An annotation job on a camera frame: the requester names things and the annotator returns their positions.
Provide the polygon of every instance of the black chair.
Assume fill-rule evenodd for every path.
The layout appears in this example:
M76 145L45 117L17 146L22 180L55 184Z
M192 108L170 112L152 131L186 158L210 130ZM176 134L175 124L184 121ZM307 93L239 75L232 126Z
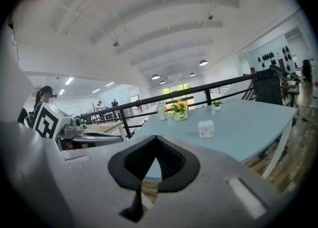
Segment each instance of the black chair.
M277 75L274 74L272 69L266 69L260 72L256 72L256 79L253 81L255 100L257 102L272 103L277 105L283 105L282 95L280 90L280 80ZM264 158L264 154L267 149L258 154L259 158ZM287 152L285 147L282 156Z

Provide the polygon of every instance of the white ceiling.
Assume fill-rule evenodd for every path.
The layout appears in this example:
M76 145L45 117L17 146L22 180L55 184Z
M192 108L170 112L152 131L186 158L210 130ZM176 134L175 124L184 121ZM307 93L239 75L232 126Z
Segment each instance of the white ceiling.
M81 79L75 78L70 84L65 85L68 77L56 77L56 76L27 76L34 85L34 93L38 91L43 86L50 86L59 95L61 89L65 89L59 98L64 97L84 97L84 96L98 96L101 93L112 89L117 84L112 84L110 86L105 86L109 82L91 80L91 79ZM100 88L100 91L92 93L94 90Z
M200 60L211 66L237 48L231 31L249 24L243 12L252 10L251 1L255 2L44 0L23 4L15 15L19 64L29 75L41 72L92 80L87 82L89 91L98 82L156 87L168 76L202 75ZM241 43L246 41L240 36ZM154 73L161 78L151 80Z

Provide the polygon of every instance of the railing post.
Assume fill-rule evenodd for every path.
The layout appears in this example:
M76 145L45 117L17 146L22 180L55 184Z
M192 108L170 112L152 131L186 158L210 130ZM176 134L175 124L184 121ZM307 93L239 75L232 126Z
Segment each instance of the railing post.
M211 100L211 95L210 95L210 90L207 89L204 91L205 92L205 95L207 97L207 102L208 102L208 105L212 105L212 100Z
M129 130L129 128L128 128L128 124L127 124L127 120L126 120L126 117L125 117L124 110L123 110L123 109L120 109L119 112L120 112L121 119L123 120L124 127L125 127L125 130L126 130L126 133L127 133L127 136L128 136L128 138L130 139L130 138L131 138L131 134L130 134L130 130Z

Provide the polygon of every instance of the desk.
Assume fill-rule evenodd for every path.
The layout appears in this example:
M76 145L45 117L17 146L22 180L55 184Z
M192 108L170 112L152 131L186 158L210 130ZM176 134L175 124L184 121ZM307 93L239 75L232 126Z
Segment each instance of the desk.
M188 118L183 121L175 121L172 116L164 121L152 117L132 138L161 135L218 150L247 163L282 133L274 157L263 174L266 178L284 150L296 111L295 108L281 105L232 99L224 102L221 110L214 115L212 106L205 106L188 111ZM205 120L214 121L215 135L204 140L199 137L198 122ZM161 180L157 160L145 179Z
M95 124L87 125L86 128L88 131L91 131L91 132L106 133L106 134L110 134L116 131L117 129L119 129L121 137L123 138L124 141L126 141L127 140L126 132L124 131L122 124L123 124L122 121L118 121L113 123L103 123L99 125L95 125Z

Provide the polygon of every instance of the black metal railing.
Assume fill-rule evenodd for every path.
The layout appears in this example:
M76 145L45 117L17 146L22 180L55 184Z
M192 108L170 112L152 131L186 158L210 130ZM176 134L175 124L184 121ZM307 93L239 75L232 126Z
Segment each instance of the black metal railing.
M250 91L245 92L244 96L242 97L242 100L253 100L254 99L253 82L250 83L248 88L250 88Z
M224 94L231 85L210 89L210 94Z
M119 106L116 106L116 107L108 108L106 111L105 110L101 110L101 111L95 111L95 112L91 112L91 113L82 114L81 117L84 118L84 117L87 117L87 116L101 115L101 114L103 114L105 112L107 112L107 113L108 112L113 112L114 114L119 113L120 117L116 117L116 118L113 118L113 119L104 119L103 122L111 122L111 121L122 120L123 124L124 124L124 128L125 128L126 133L127 133L127 136L128 136L128 138L131 138L132 135L131 135L131 132L130 132L130 128L141 127L141 125L128 126L127 119L132 119L132 118L141 117L141 116L149 116L149 115L157 114L157 112L155 111L155 112L150 112L150 113L142 113L142 114L136 114L136 115L134 114L132 116L126 116L125 112L124 112L125 109L130 109L132 107L141 107L141 106L144 106L144 105L148 105L149 106L149 104L153 105L153 103L158 102L158 101L163 101L163 100L167 100L167 99L171 99L171 98L175 98L175 97L180 97L180 96L186 96L186 95L189 95L189 94L194 94L194 93L198 93L198 92L202 92L202 91L205 92L206 100L202 101L202 102L193 103L193 104L190 104L188 106L191 107L191 106L205 104L205 103L208 104L208 105L211 105L212 101L214 101L214 100L220 100L220 99L223 99L223 98L227 98L227 97L230 97L230 96L234 96L234 95L237 95L237 94L248 92L248 91L253 90L254 87L250 87L248 89L245 89L245 90L242 90L242 91L239 91L239 92L236 92L236 93L232 93L232 94L229 94L229 95L224 95L224 96L221 96L221 97L218 97L218 98L213 98L213 99L211 99L210 89L218 88L218 87L222 87L222 86L226 86L226 85L229 85L229 84L234 84L234 83L237 83L237 82L250 80L250 79L254 79L254 78L255 78L255 75L246 75L246 76L236 77L236 78L232 78L232 79L222 80L222 81L219 81L219 82L214 82L214 83L210 83L210 84L206 84L206 85L202 85L202 86L188 88L188 89L176 91L176 92L169 93L169 94L164 94L164 95L154 96L154 97L150 97L150 98L143 99L143 100L138 100L138 101L135 101L133 103L127 103L127 104L119 105ZM186 97L185 99L187 100L187 99L192 99L192 98L193 98L193 96ZM98 119L91 120L90 122L88 122L88 124L93 123L94 121L98 121Z

